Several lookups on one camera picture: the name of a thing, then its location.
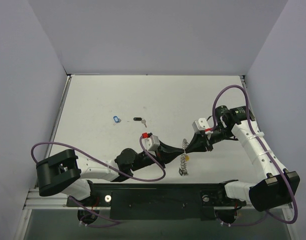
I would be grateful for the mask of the metal keyring disc with rings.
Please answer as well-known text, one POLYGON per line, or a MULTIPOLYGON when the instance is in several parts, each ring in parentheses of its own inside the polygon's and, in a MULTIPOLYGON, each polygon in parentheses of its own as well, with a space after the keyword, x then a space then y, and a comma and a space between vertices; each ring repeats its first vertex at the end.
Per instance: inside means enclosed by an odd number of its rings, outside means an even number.
POLYGON ((179 167, 179 174, 181 176, 187 176, 187 161, 189 160, 189 156, 186 154, 186 148, 188 147, 189 143, 186 138, 182 140, 182 149, 183 154, 180 156, 180 167, 179 167))

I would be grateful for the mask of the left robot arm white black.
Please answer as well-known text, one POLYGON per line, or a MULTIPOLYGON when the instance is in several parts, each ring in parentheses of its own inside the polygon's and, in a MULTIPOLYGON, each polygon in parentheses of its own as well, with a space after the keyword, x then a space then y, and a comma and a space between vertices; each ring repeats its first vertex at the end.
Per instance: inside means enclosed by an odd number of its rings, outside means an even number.
POLYGON ((166 165, 184 153, 159 140, 146 140, 146 147, 138 153, 126 148, 113 160, 100 161, 85 154, 77 156, 78 149, 67 146, 65 150, 36 163, 39 195, 49 197, 59 193, 72 196, 85 206, 96 200, 93 179, 121 183, 134 179, 137 170, 156 164, 166 165))

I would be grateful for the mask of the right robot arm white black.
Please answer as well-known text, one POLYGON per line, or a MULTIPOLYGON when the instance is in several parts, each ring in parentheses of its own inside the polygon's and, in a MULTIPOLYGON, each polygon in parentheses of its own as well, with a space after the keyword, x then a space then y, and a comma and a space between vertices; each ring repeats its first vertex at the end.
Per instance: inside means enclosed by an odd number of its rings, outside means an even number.
POLYGON ((239 141, 252 163, 257 183, 239 180, 222 182, 216 192, 217 201, 223 205, 233 199, 249 202, 259 211, 267 211, 291 203, 300 183, 296 171, 289 171, 274 155, 258 128, 253 113, 245 106, 228 109, 221 105, 215 109, 217 126, 214 130, 206 118, 192 124, 194 135, 185 152, 210 152, 213 145, 224 140, 239 141))

